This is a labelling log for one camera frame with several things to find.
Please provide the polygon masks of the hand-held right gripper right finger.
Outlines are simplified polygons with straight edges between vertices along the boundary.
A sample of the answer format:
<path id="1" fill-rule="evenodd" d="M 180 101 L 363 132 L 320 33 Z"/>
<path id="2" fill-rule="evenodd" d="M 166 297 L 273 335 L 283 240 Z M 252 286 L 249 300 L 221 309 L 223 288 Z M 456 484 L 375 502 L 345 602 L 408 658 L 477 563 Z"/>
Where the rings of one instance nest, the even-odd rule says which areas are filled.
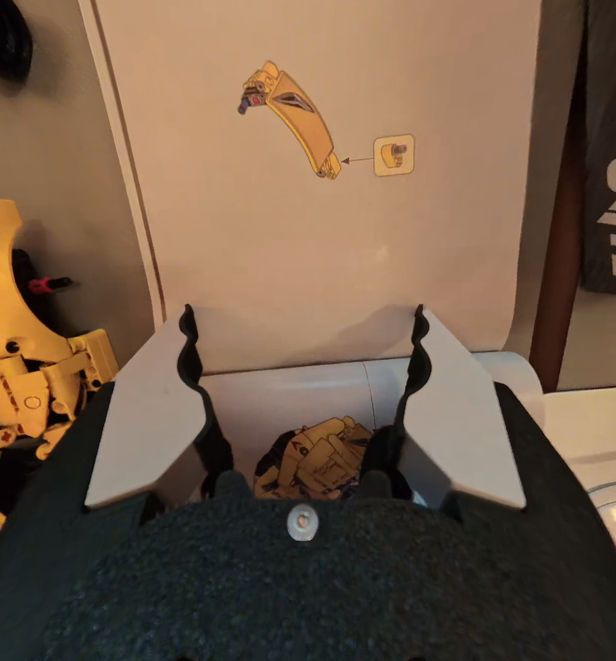
<path id="1" fill-rule="evenodd" d="M 365 362 L 378 429 L 362 475 L 385 474 L 432 509 L 466 494 L 522 510 L 527 499 L 492 376 L 419 305 L 403 359 Z"/>

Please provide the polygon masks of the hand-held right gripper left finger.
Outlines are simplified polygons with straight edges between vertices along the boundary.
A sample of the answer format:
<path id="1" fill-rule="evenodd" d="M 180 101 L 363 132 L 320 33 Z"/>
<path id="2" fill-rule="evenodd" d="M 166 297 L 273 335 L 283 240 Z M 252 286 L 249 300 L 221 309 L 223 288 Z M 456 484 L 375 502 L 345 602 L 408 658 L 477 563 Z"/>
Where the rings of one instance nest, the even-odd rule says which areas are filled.
<path id="1" fill-rule="evenodd" d="M 231 444 L 201 385 L 198 338 L 186 304 L 116 376 L 87 508 L 141 494 L 176 508 L 210 498 L 219 476 L 234 469 Z"/>

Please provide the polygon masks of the instruction booklet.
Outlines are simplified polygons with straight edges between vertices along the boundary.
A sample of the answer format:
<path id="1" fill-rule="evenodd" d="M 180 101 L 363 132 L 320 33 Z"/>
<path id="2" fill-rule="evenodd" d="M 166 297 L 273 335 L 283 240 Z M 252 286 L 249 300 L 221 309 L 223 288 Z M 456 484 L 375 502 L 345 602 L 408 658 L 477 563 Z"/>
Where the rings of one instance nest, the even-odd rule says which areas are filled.
<path id="1" fill-rule="evenodd" d="M 209 373 L 471 353 L 516 307 L 540 1 L 82 1 L 155 323 Z"/>

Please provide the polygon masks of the toy car set box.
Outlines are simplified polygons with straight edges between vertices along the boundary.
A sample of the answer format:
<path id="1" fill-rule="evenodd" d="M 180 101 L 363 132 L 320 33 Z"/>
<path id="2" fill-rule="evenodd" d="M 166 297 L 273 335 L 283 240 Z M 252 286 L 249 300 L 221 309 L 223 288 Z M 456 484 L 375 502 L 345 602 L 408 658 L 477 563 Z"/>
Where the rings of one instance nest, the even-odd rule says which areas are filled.
<path id="1" fill-rule="evenodd" d="M 616 1 L 586 2 L 583 286 L 616 295 Z"/>

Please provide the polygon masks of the black toy tyre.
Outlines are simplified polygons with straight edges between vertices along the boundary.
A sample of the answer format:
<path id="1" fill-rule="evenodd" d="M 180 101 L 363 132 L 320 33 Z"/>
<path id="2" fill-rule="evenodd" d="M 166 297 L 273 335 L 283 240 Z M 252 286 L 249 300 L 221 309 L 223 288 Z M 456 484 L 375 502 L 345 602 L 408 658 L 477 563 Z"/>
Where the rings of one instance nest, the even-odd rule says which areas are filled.
<path id="1" fill-rule="evenodd" d="M 30 28 L 14 1 L 0 1 L 0 78 L 21 85 L 32 63 Z"/>

